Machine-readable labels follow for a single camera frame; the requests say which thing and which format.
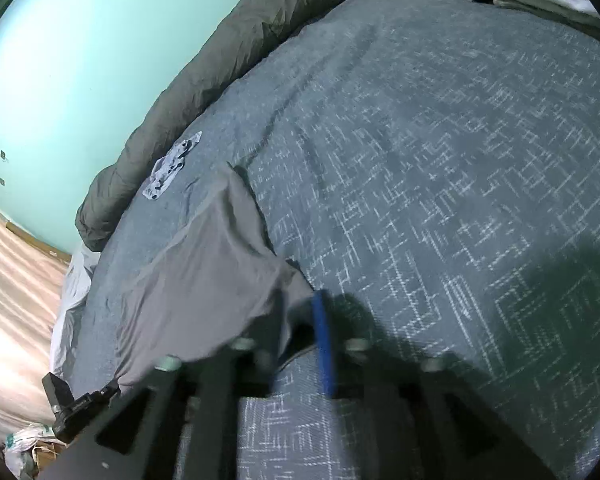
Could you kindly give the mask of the rolled dark grey duvet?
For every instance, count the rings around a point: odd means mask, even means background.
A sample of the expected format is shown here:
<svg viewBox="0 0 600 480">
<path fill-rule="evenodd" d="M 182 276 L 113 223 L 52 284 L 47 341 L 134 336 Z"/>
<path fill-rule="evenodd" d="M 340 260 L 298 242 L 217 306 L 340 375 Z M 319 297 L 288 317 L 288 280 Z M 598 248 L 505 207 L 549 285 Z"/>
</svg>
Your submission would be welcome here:
<svg viewBox="0 0 600 480">
<path fill-rule="evenodd" d="M 100 252 L 154 163 L 236 79 L 296 30 L 344 0 L 239 0 L 151 105 L 116 162 L 96 177 L 76 212 L 84 245 Z"/>
</svg>

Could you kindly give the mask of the grey shorts garment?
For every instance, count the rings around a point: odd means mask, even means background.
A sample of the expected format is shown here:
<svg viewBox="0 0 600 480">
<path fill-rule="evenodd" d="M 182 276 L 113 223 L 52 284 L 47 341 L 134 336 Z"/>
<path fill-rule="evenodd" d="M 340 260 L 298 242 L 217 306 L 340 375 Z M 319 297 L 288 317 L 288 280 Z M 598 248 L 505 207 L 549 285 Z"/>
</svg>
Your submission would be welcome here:
<svg viewBox="0 0 600 480">
<path fill-rule="evenodd" d="M 193 218 L 123 292 L 114 377 L 129 390 L 164 356 L 211 356 L 279 304 L 278 352 L 292 356 L 292 326 L 309 319 L 312 295 L 301 271 L 274 254 L 242 175 L 223 164 Z"/>
</svg>

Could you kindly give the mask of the pink curtain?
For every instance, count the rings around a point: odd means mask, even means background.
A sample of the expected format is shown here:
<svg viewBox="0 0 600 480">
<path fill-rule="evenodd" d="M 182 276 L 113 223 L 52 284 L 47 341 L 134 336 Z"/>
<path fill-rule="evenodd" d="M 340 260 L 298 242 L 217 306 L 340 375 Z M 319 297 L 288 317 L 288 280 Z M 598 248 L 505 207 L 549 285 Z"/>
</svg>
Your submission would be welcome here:
<svg viewBox="0 0 600 480">
<path fill-rule="evenodd" d="M 34 422 L 53 421 L 42 377 L 66 270 L 10 232 L 0 215 L 0 444 Z"/>
</svg>

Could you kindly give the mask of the wooden frame by wall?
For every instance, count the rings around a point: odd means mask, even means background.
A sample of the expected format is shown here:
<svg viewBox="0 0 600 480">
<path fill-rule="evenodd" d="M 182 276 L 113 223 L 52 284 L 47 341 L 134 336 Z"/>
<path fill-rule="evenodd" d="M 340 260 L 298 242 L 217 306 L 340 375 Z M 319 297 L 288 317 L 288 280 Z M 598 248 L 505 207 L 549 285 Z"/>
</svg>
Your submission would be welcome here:
<svg viewBox="0 0 600 480">
<path fill-rule="evenodd" d="M 20 238 L 20 240 L 23 240 L 25 243 L 35 248 L 39 252 L 42 252 L 46 256 L 52 257 L 64 263 L 69 263 L 71 261 L 71 256 L 69 254 L 50 244 L 42 242 L 42 240 L 38 240 L 28 231 L 21 229 L 20 226 L 17 226 L 15 223 L 7 221 L 5 228 L 8 229 L 9 232 L 12 232 L 12 234 L 14 234 L 16 237 Z"/>
</svg>

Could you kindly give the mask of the dark blue patterned bedspread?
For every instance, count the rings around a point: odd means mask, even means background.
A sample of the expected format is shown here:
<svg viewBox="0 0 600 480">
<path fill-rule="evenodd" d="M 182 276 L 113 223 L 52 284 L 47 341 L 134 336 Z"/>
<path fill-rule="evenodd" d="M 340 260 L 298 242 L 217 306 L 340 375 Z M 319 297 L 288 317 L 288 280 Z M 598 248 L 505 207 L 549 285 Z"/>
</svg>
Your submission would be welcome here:
<svg viewBox="0 0 600 480">
<path fill-rule="evenodd" d="M 471 0 L 344 0 L 173 145 L 198 131 L 99 252 L 76 392 L 116 379 L 123 292 L 227 164 L 274 254 L 363 337 L 445 360 L 553 478 L 600 474 L 600 40 Z M 240 414 L 242 478 L 361 477 L 356 408 L 321 394 L 302 322 Z"/>
</svg>

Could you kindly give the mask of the white plastic bags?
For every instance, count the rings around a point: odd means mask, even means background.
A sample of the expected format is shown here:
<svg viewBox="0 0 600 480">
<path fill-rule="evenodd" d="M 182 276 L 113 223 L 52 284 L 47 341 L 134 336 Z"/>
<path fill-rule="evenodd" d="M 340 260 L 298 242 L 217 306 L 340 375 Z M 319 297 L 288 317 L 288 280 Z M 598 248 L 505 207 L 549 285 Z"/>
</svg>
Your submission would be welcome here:
<svg viewBox="0 0 600 480">
<path fill-rule="evenodd" d="M 64 448 L 51 426 L 32 424 L 6 437 L 5 465 L 16 479 L 35 479 Z"/>
</svg>

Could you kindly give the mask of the light blue crumpled garment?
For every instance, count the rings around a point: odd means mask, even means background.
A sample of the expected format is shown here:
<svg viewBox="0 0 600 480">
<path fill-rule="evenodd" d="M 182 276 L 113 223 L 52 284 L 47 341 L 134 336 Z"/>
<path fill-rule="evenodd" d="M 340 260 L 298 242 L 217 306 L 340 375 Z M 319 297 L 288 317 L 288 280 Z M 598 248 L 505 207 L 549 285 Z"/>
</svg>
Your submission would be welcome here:
<svg viewBox="0 0 600 480">
<path fill-rule="evenodd" d="M 148 200 L 158 200 L 166 192 L 176 175 L 183 169 L 187 154 L 200 142 L 202 132 L 198 131 L 188 138 L 176 142 L 172 148 L 159 158 L 151 169 L 143 196 Z"/>
</svg>

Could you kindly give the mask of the light grey bed sheet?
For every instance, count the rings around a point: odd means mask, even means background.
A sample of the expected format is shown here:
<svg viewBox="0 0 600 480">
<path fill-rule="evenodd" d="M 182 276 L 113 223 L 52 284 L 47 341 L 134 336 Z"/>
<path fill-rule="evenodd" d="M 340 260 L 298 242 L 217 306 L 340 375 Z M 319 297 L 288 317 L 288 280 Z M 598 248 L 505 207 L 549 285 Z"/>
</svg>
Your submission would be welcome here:
<svg viewBox="0 0 600 480">
<path fill-rule="evenodd" d="M 82 314 L 100 253 L 81 244 L 73 253 L 62 284 L 57 318 L 50 337 L 50 372 L 67 380 L 76 362 Z"/>
</svg>

